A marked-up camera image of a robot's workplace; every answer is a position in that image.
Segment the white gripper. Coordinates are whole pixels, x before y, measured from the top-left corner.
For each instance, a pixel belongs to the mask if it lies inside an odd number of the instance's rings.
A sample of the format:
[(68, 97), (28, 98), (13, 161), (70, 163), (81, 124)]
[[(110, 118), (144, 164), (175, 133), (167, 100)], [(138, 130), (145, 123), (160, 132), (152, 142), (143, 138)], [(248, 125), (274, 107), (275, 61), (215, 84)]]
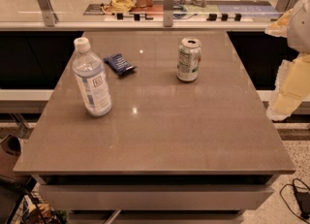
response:
[(293, 61), (283, 60), (271, 92), (266, 115), (282, 121), (291, 116), (310, 95), (310, 0), (298, 0), (264, 31), (288, 40), (290, 48), (301, 52)]

